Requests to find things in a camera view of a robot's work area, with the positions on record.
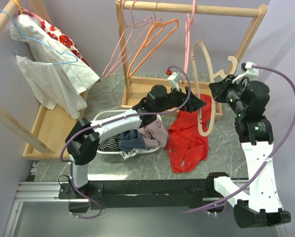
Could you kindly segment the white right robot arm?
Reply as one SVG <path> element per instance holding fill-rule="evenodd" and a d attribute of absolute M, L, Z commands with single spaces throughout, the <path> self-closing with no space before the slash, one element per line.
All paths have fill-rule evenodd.
<path fill-rule="evenodd" d="M 230 177 L 211 173 L 206 192 L 212 197 L 221 194 L 228 198 L 240 228 L 272 227 L 289 223 L 290 212 L 284 210 L 276 188 L 273 159 L 273 130 L 263 114 L 270 99 L 269 87 L 248 77 L 239 83 L 229 75 L 220 82 L 209 84 L 216 102 L 226 103 L 234 111 L 235 130 L 244 151 L 249 193 L 240 190 Z"/>

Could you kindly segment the navy blue tank top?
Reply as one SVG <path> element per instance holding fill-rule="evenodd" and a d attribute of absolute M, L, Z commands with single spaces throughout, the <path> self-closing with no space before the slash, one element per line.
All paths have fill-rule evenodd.
<path fill-rule="evenodd" d="M 146 145 L 137 129 L 128 130 L 120 133 L 119 147 L 124 152 L 133 149 L 145 149 Z"/>

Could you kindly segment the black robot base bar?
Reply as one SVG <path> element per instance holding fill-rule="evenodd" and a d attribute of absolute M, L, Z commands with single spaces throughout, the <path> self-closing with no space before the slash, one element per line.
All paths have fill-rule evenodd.
<path fill-rule="evenodd" d="M 59 199 L 69 200 L 71 211 L 132 207 L 201 207 L 222 197 L 213 188 L 213 179 L 107 180 L 89 181 L 80 190 L 95 200 L 83 200 L 70 183 L 62 183 Z"/>

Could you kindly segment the red tank top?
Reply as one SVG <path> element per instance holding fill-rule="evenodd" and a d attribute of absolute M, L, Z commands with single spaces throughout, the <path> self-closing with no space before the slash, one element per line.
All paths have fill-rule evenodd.
<path fill-rule="evenodd" d="M 199 162 L 207 159 L 208 137 L 198 132 L 197 112 L 180 111 L 168 134 L 166 150 L 174 173 L 191 172 Z"/>

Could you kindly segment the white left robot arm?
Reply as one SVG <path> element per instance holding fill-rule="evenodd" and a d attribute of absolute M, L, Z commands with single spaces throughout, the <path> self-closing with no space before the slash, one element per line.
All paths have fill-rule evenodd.
<path fill-rule="evenodd" d="M 185 91 L 172 88 L 167 91 L 163 85 L 155 85 L 147 96 L 124 113 L 104 120 L 88 121 L 80 119 L 65 140 L 64 151 L 69 153 L 71 164 L 71 193 L 76 198 L 88 194 L 88 165 L 95 158 L 98 144 L 107 138 L 128 130 L 138 129 L 176 108 L 189 113 L 204 107 L 206 103 L 192 94 L 189 87 Z"/>

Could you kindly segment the mauve tank top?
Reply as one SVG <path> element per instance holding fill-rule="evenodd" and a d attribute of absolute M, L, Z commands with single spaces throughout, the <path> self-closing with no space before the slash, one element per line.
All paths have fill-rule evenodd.
<path fill-rule="evenodd" d="M 168 132 L 159 118 L 149 125 L 139 128 L 138 132 L 147 148 L 163 148 L 167 144 Z"/>

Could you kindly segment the beige wooden hanger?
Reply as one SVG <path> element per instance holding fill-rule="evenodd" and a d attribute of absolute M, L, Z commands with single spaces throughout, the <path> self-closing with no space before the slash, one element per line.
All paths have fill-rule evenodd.
<path fill-rule="evenodd" d="M 205 44 L 200 40 L 196 41 L 190 50 L 190 58 L 191 58 L 191 64 L 192 64 L 192 69 L 194 73 L 196 95 L 198 98 L 200 98 L 200 83 L 198 80 L 198 72 L 197 72 L 196 60 L 194 55 L 196 46 L 199 46 L 204 54 L 208 71 L 209 71 L 210 82 L 215 82 L 215 79 L 218 77 L 225 79 L 228 74 L 234 74 L 237 70 L 238 60 L 235 56 L 228 56 L 227 60 L 231 63 L 231 69 L 228 71 L 228 73 L 226 73 L 223 69 L 214 73 L 211 58 Z M 210 133 L 212 132 L 214 128 L 215 117 L 216 117 L 216 102 L 212 96 L 211 96 L 211 113 L 210 113 L 209 127 L 207 128 L 206 131 L 204 131 L 202 127 L 202 125 L 207 124 L 203 119 L 203 115 L 204 115 L 203 108 L 204 107 L 197 110 L 198 132 L 201 136 L 207 137 L 210 135 Z"/>

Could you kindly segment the orange plastic hanger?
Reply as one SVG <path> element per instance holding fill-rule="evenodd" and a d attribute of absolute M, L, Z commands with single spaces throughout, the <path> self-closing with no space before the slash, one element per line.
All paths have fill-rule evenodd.
<path fill-rule="evenodd" d="M 127 77 L 131 78 L 137 70 L 146 62 L 146 60 L 151 57 L 154 52 L 171 36 L 179 26 L 180 22 L 178 18 L 173 18 L 166 22 L 155 21 L 150 27 L 149 31 L 146 34 L 144 41 L 133 57 L 131 63 L 129 64 L 127 70 Z M 156 40 L 156 45 L 152 48 L 145 56 L 142 55 L 142 52 L 145 51 Z"/>

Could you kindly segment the black striped tank top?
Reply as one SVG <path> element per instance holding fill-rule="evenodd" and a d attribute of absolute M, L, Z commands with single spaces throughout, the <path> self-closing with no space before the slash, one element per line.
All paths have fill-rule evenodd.
<path fill-rule="evenodd" d="M 114 135 L 109 137 L 108 139 L 102 141 L 98 145 L 98 150 L 102 152 L 119 152 L 121 151 L 119 147 L 119 139 L 120 135 Z"/>

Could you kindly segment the pink wire hanger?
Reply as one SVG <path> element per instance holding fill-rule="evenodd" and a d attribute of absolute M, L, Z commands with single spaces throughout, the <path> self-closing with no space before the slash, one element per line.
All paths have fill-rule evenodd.
<path fill-rule="evenodd" d="M 127 24 L 124 10 L 125 4 L 129 2 L 130 0 L 119 0 L 118 2 L 116 2 L 116 12 L 118 13 L 117 22 L 119 29 L 119 40 L 111 55 L 110 61 L 107 63 L 102 72 L 103 78 L 112 77 L 121 67 L 126 66 L 128 60 L 133 55 L 132 53 L 128 56 L 127 45 L 134 31 L 136 29 L 143 28 L 143 31 L 139 34 L 137 39 L 134 40 L 132 46 L 130 46 L 129 49 L 132 49 L 137 44 L 138 40 L 143 36 L 143 33 L 145 33 L 148 27 L 151 26 L 153 23 L 150 16 L 144 20 L 135 22 L 132 10 L 135 3 L 137 3 L 138 1 L 133 0 L 133 3 L 130 7 L 131 23 Z"/>
<path fill-rule="evenodd" d="M 143 34 L 148 30 L 148 27 L 154 23 L 151 16 L 140 21 L 135 21 L 133 10 L 138 1 L 134 0 L 129 9 L 131 23 L 127 24 L 124 10 L 128 2 L 128 0 L 121 0 L 119 2 L 119 10 L 117 10 L 117 12 L 120 15 L 117 19 L 121 32 L 119 33 L 119 40 L 111 55 L 111 59 L 102 73 L 102 76 L 105 78 L 113 76 L 120 68 L 128 66 L 129 59 L 131 59 L 142 45 L 140 40 Z"/>

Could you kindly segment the pink plastic hanger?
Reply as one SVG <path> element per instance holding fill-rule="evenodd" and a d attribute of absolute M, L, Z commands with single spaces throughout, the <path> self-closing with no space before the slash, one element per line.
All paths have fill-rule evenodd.
<path fill-rule="evenodd" d="M 189 52 L 190 52 L 190 36 L 191 36 L 191 25 L 195 16 L 196 0 L 192 1 L 192 12 L 191 16 L 186 15 L 185 18 L 185 51 L 184 51 L 184 72 L 187 73 L 189 65 Z"/>

